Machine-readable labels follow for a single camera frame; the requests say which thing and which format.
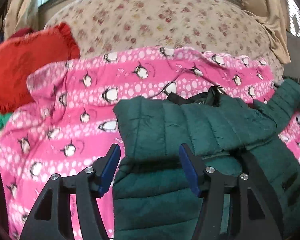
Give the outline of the red ruffled pillow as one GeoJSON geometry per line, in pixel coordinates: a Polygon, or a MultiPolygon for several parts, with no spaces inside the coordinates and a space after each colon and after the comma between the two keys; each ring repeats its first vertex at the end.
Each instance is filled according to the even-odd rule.
{"type": "Polygon", "coordinates": [[[80,50],[64,22],[0,44],[0,113],[10,113],[33,101],[27,77],[46,64],[77,59],[80,50]]]}

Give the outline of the beige curtain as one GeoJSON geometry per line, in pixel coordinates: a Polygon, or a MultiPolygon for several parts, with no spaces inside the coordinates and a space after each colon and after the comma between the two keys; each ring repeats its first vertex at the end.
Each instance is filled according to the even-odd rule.
{"type": "Polygon", "coordinates": [[[242,9],[265,29],[270,49],[281,64],[291,62],[287,46],[288,12],[285,0],[240,0],[242,9]]]}

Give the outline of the dark green puffer jacket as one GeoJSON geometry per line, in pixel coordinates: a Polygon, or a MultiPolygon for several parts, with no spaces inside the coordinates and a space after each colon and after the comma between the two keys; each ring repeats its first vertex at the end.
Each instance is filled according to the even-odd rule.
{"type": "Polygon", "coordinates": [[[202,200],[189,188],[179,147],[223,174],[237,176],[239,154],[263,171],[257,182],[283,238],[300,232],[300,165],[279,138],[300,105],[300,85],[286,79],[267,103],[211,87],[190,99],[136,97],[115,107],[125,144],[113,185],[115,239],[190,239],[202,200]]]}

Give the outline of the floral beige bed sheet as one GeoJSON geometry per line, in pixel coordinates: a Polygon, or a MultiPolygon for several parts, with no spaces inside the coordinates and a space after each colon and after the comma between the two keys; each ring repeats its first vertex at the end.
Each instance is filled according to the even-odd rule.
{"type": "Polygon", "coordinates": [[[62,22],[84,58],[145,46],[192,47],[264,59],[277,80],[284,71],[264,27],[225,0],[75,0],[58,5],[45,27],[62,22]]]}

